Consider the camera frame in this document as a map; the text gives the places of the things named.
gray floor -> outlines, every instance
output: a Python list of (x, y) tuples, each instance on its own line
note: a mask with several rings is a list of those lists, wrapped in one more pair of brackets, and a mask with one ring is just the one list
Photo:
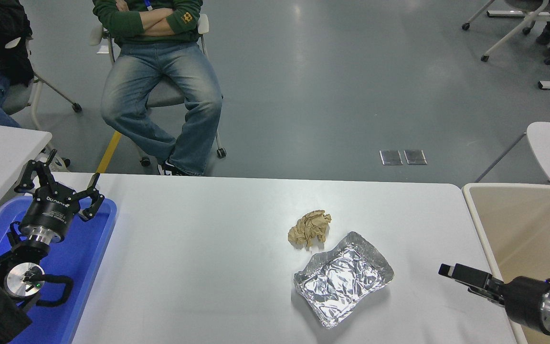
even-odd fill
[[(32, 21), (37, 70), (83, 107), (44, 89), (39, 113), (70, 170), (94, 172), (113, 129), (99, 115), (109, 71), (88, 45), (97, 24), (89, 1), (23, 0)], [(550, 122), (543, 46), (519, 34), (479, 60), (518, 19), (480, 16), (482, 1), (206, 1), (210, 58), (225, 96), (207, 175), (247, 178), (471, 183), (536, 121)], [(493, 9), (506, 9), (496, 2)], [(179, 132), (183, 106), (152, 118)], [(33, 128), (28, 109), (14, 115)], [(379, 150), (422, 149), (425, 166), (383, 166)], [(107, 172), (142, 168), (123, 139)], [(545, 183), (522, 141), (485, 181)]]

chair caster wheel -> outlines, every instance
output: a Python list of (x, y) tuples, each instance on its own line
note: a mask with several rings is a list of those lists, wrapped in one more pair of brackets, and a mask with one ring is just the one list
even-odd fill
[(218, 158), (222, 159), (226, 156), (226, 150), (224, 148), (218, 148), (216, 154), (218, 155)]
[(141, 160), (139, 161), (139, 163), (141, 164), (141, 166), (144, 166), (144, 167), (150, 166), (150, 164), (151, 164), (150, 158), (142, 157)]

aluminum foil tray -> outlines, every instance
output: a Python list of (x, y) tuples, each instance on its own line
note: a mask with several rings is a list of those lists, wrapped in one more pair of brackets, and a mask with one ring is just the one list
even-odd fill
[(330, 329), (362, 298), (392, 279), (393, 270), (382, 254), (361, 235), (349, 232), (331, 251), (312, 256), (305, 269), (294, 274), (294, 286)]

blue plastic bin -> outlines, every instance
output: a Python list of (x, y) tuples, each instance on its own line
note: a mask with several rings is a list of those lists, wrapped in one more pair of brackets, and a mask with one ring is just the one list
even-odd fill
[[(22, 220), (31, 204), (31, 196), (18, 196), (0, 209), (0, 255), (9, 251), (6, 237), (10, 223)], [(80, 201), (82, 208), (90, 205), (89, 199)], [(51, 244), (50, 254), (40, 266), (46, 274), (65, 275), (74, 279), (74, 289), (63, 305), (54, 308), (34, 306), (28, 313), (33, 323), (12, 343), (14, 344), (69, 344), (74, 339), (90, 288), (105, 254), (107, 242), (114, 229), (116, 204), (105, 199), (96, 216), (83, 222), (78, 216), (63, 242)], [(42, 288), (43, 300), (59, 299), (63, 285), (46, 283)]]

beige bin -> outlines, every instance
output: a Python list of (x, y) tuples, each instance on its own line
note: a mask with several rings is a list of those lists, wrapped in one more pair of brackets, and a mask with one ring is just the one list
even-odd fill
[[(550, 185), (470, 183), (462, 191), (493, 276), (550, 278)], [(550, 344), (550, 336), (511, 324), (519, 344)]]

